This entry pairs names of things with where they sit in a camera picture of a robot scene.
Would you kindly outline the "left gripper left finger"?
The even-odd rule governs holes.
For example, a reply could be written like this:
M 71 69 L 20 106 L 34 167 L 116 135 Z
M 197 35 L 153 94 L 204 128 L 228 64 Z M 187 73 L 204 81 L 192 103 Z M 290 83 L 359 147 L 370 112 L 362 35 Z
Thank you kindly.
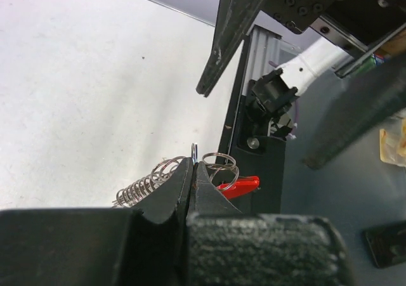
M 125 209 L 1 212 L 2 285 L 183 285 L 193 162 Z

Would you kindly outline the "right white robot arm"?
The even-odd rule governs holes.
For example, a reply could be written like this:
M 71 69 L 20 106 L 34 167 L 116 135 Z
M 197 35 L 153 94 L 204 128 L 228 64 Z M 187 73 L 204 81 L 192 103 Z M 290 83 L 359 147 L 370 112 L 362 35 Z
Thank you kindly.
M 208 96 L 258 13 L 320 38 L 251 82 L 243 137 L 262 138 L 327 70 L 350 85 L 317 126 L 303 162 L 320 169 L 373 127 L 405 110 L 405 0 L 220 0 L 211 54 L 197 85 Z

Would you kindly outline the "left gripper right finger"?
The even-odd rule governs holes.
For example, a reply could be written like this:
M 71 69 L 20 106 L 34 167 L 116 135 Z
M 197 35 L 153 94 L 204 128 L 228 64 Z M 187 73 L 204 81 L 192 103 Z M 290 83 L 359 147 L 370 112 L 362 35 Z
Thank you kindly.
M 353 285 L 339 232 L 316 216 L 241 214 L 197 166 L 188 285 Z

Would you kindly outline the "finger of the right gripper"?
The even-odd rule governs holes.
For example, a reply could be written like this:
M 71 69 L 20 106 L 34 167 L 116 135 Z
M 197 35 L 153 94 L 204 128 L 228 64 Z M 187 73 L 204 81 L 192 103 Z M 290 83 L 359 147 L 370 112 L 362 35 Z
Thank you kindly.
M 405 57 L 352 77 L 328 107 L 303 158 L 320 169 L 386 118 L 405 108 Z
M 208 97 L 268 0 L 219 0 L 213 43 L 196 92 Z

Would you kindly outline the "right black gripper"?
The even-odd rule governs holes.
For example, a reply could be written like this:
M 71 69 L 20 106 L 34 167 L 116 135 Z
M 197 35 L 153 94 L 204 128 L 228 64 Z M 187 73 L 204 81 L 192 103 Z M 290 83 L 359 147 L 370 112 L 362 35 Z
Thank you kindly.
M 267 0 L 263 12 L 295 34 L 324 20 L 370 46 L 405 23 L 405 0 Z

